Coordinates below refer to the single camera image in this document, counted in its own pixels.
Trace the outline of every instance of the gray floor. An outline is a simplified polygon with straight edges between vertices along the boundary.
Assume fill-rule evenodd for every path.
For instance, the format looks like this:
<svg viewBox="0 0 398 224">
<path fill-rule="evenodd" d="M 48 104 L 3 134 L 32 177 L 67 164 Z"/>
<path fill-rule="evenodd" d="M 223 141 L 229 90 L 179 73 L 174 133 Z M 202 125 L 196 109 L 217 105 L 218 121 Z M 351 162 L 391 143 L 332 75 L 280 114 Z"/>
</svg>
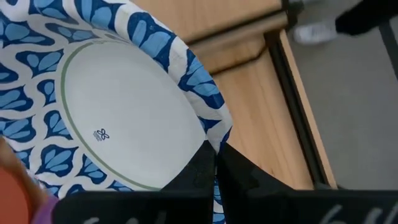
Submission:
<svg viewBox="0 0 398 224">
<path fill-rule="evenodd" d="M 355 2 L 307 6 L 299 24 Z M 398 19 L 391 25 L 398 37 Z M 379 29 L 316 47 L 290 43 L 338 184 L 398 189 L 398 81 Z"/>
</svg>

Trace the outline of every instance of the printed logo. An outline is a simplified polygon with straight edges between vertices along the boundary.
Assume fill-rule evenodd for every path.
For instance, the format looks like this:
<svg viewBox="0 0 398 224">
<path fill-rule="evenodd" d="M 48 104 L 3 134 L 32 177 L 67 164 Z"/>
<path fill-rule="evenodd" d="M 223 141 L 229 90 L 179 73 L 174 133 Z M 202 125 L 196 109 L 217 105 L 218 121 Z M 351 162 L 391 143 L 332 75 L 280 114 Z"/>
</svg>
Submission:
<svg viewBox="0 0 398 224">
<path fill-rule="evenodd" d="M 104 141 L 109 138 L 109 135 L 105 133 L 105 129 L 101 128 L 101 130 L 97 130 L 93 133 L 94 137 L 97 141 Z"/>
</svg>

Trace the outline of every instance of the wooden table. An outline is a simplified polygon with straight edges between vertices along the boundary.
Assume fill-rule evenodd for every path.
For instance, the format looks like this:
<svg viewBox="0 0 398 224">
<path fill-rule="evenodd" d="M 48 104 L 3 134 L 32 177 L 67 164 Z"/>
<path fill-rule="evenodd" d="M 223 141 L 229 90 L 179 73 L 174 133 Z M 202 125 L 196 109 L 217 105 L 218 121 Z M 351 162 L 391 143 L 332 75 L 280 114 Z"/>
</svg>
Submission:
<svg viewBox="0 0 398 224">
<path fill-rule="evenodd" d="M 214 75 L 234 121 L 230 145 L 295 189 L 313 189 L 314 182 L 336 187 L 286 34 L 280 32 L 295 20 L 289 4 L 134 3 L 176 32 Z"/>
</svg>

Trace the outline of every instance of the green ring line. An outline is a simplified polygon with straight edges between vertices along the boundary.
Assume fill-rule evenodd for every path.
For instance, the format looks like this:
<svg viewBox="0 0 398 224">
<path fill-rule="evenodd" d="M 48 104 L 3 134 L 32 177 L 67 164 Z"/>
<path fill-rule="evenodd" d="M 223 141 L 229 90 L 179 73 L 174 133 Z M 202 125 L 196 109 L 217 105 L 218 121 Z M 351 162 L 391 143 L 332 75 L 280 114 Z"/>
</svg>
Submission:
<svg viewBox="0 0 398 224">
<path fill-rule="evenodd" d="M 83 145 L 87 148 L 87 150 L 95 157 L 95 159 L 100 162 L 102 165 L 105 166 L 105 168 L 107 168 L 108 170 L 110 170 L 112 173 L 116 174 L 118 177 L 122 178 L 123 180 L 129 182 L 130 184 L 136 185 L 138 187 L 142 187 L 143 189 L 147 189 L 147 190 L 161 190 L 160 188 L 157 187 L 151 187 L 151 186 L 146 186 L 144 184 L 140 184 L 138 182 L 135 182 L 133 180 L 128 179 L 127 177 L 123 176 L 122 174 L 116 172 L 114 169 L 112 169 L 110 166 L 108 166 L 104 161 L 102 161 L 101 158 L 99 158 L 94 151 L 89 147 L 89 145 L 87 144 L 87 142 L 82 138 L 81 134 L 79 133 L 79 131 L 77 130 L 75 123 L 72 120 L 72 117 L 70 116 L 69 113 L 69 109 L 68 109 L 68 104 L 66 102 L 66 94 L 65 94 L 65 77 L 66 77 L 66 73 L 67 73 L 67 69 L 68 66 L 70 64 L 70 62 L 72 61 L 72 59 L 80 52 L 82 51 L 84 48 L 93 45 L 95 43 L 87 43 L 85 45 L 80 46 L 79 48 L 77 48 L 66 60 L 63 68 L 62 68 L 62 73 L 61 73 L 61 99 L 62 99 L 62 104 L 63 107 L 65 108 L 66 114 L 67 114 L 67 118 L 72 126 L 72 129 L 75 131 L 76 135 L 78 136 L 78 138 L 80 139 L 80 141 L 83 143 Z"/>
</svg>

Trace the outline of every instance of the orange object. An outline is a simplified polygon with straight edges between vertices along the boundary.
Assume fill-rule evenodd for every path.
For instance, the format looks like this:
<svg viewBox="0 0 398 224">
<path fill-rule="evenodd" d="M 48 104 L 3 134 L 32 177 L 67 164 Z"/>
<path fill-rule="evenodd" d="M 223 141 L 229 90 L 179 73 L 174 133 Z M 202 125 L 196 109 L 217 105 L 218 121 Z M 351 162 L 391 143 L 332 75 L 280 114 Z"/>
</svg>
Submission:
<svg viewBox="0 0 398 224">
<path fill-rule="evenodd" d="M 24 186 L 0 167 L 0 223 L 29 224 L 30 202 Z"/>
</svg>

